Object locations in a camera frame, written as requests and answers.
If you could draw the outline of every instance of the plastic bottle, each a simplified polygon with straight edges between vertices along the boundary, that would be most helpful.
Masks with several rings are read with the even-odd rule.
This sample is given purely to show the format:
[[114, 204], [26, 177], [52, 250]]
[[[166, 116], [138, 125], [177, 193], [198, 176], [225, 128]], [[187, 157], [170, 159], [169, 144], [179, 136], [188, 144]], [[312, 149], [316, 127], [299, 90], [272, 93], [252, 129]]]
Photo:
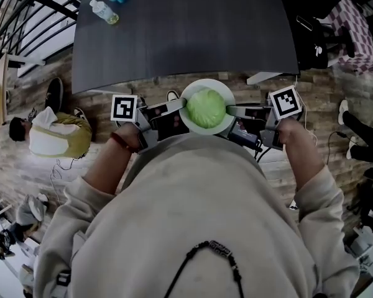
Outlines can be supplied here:
[[119, 16], [105, 2], [91, 0], [90, 6], [93, 7], [93, 12], [107, 23], [115, 24], [119, 21]]

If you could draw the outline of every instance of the cabbage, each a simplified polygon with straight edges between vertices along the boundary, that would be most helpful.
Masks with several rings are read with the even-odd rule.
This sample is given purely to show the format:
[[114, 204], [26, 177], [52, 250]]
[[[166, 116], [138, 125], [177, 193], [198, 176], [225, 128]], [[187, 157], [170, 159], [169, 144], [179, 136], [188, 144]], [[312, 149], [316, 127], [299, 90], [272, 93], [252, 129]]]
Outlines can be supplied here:
[[186, 104], [186, 109], [189, 118], [205, 129], [218, 126], [223, 121], [226, 110], [223, 97], [210, 88], [194, 93]]

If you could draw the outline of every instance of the dark table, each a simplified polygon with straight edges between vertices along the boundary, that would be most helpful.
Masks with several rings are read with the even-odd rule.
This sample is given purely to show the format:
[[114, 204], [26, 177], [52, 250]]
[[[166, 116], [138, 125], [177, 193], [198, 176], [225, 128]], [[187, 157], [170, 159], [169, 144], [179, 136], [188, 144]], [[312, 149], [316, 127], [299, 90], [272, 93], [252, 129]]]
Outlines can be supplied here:
[[180, 73], [299, 73], [281, 0], [97, 0], [119, 15], [116, 25], [90, 1], [76, 25], [73, 93]]

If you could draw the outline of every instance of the red bracelet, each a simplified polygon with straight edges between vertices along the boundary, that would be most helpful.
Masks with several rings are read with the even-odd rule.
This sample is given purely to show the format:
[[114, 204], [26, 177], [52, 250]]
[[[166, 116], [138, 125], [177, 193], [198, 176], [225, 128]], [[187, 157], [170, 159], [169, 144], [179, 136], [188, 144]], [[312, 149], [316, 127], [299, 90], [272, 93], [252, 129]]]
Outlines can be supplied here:
[[127, 142], [125, 142], [122, 137], [120, 137], [116, 132], [111, 133], [111, 138], [115, 140], [124, 149], [129, 150], [131, 153], [137, 153], [138, 150], [132, 148]]

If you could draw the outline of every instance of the black pants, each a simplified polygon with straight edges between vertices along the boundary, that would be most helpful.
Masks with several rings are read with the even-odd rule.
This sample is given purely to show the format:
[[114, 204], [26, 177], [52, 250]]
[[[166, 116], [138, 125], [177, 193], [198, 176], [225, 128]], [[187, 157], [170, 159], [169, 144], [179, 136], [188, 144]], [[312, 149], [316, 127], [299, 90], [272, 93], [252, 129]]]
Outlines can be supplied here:
[[356, 160], [373, 162], [373, 128], [360, 122], [358, 118], [348, 111], [343, 114], [343, 121], [345, 125], [360, 136], [368, 146], [353, 146], [351, 148], [351, 156]]

